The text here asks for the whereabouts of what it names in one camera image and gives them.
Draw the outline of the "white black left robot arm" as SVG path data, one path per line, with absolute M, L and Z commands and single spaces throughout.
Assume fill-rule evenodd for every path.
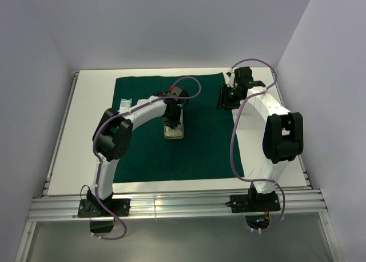
M 113 201 L 113 179 L 119 160 L 126 154 L 133 130 L 148 121 L 162 117 L 164 137 L 184 137 L 183 108 L 188 103 L 188 92 L 179 86 L 168 92 L 158 92 L 120 112 L 107 109 L 93 135 L 93 153 L 97 157 L 96 174 L 82 205 L 96 216 L 116 212 Z

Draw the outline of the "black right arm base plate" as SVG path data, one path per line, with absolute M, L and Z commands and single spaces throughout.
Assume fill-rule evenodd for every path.
M 267 209 L 270 212 L 281 210 L 277 194 L 265 195 L 265 197 L 261 194 L 256 197 L 249 194 L 234 194 L 229 196 L 229 201 L 225 205 L 231 209 L 232 213 L 265 212 Z

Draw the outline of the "metal surgical kit tray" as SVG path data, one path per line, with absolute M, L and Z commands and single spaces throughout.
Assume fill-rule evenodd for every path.
M 184 137 L 184 114 L 181 109 L 180 113 L 180 122 L 179 124 L 171 128 L 169 126 L 164 125 L 164 138 L 167 140 L 181 140 Z

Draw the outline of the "dark green surgical cloth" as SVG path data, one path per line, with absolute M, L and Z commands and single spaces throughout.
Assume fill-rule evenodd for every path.
M 238 144 L 230 145 L 234 128 L 232 112 L 216 108 L 221 73 L 196 75 L 178 83 L 190 96 L 183 109 L 184 137 L 164 137 L 162 118 L 155 118 L 132 133 L 129 150 L 114 175 L 114 182 L 150 182 L 233 178 L 230 157 L 234 156 L 237 173 L 243 176 Z

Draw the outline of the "white gauze packet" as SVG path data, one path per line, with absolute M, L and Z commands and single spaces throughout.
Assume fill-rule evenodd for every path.
M 120 111 L 130 108 L 132 106 L 132 103 L 133 103 L 133 100 L 131 98 L 130 99 L 122 98 L 120 100 Z

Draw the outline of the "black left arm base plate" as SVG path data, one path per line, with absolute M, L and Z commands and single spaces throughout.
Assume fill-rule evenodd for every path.
M 117 216 L 128 216 L 130 210 L 130 199 L 111 199 L 104 202 L 104 205 Z M 77 216 L 87 217 L 108 217 L 109 212 L 103 208 L 97 200 L 83 199 L 80 201 Z

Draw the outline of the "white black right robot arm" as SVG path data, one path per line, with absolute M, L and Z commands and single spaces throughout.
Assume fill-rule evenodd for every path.
M 303 152 L 303 116 L 283 107 L 262 81 L 254 80 L 251 68 L 230 69 L 227 75 L 233 84 L 220 86 L 217 108 L 241 109 L 249 102 L 256 109 L 265 121 L 265 160 L 258 177 L 248 179 L 248 192 L 231 196 L 226 205 L 233 213 L 279 211 L 277 182 L 289 163 Z

